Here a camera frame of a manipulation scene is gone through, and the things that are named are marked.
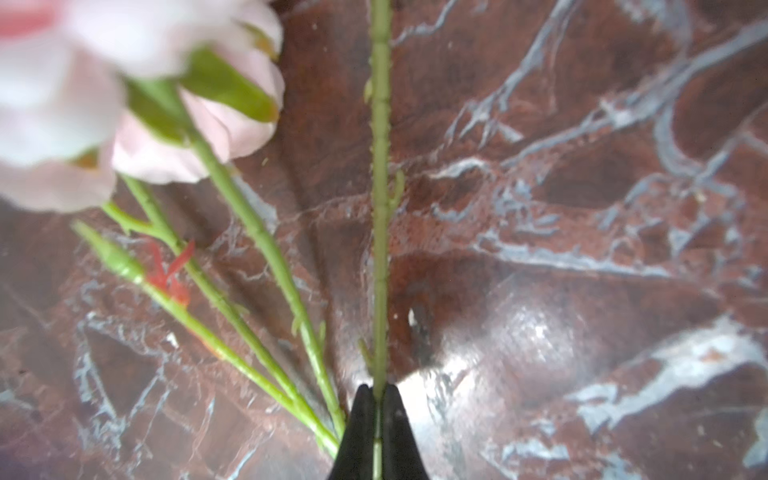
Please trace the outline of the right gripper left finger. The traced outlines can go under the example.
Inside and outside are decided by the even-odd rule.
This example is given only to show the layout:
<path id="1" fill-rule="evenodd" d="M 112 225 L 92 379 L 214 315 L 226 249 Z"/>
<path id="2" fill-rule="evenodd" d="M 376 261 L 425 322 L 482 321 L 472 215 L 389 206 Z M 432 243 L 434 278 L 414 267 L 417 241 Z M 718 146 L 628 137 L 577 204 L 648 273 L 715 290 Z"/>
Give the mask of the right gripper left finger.
<path id="1" fill-rule="evenodd" d="M 370 386 L 358 387 L 328 480 L 372 480 L 376 403 Z"/>

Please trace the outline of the white rose stem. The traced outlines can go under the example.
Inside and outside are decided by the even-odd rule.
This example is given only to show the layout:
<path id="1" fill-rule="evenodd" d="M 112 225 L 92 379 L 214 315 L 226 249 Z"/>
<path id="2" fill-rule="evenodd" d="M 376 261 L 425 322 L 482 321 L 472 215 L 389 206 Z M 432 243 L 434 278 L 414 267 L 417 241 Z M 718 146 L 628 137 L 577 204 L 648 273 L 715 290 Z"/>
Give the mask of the white rose stem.
<path id="1" fill-rule="evenodd" d="M 388 224 L 391 211 L 389 187 L 392 6 L 389 1 L 370 3 L 370 87 L 372 132 L 373 216 L 373 345 L 372 376 L 375 399 L 372 477 L 383 477 L 382 401 L 388 365 Z"/>

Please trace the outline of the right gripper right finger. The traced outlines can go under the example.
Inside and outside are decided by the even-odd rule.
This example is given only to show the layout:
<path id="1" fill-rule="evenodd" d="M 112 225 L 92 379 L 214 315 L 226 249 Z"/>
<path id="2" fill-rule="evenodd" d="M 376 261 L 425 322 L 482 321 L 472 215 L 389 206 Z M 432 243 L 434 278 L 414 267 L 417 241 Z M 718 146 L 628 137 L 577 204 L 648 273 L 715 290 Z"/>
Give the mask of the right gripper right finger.
<path id="1" fill-rule="evenodd" d="M 384 480 L 429 480 L 402 397 L 391 383 L 382 398 L 381 443 Z"/>

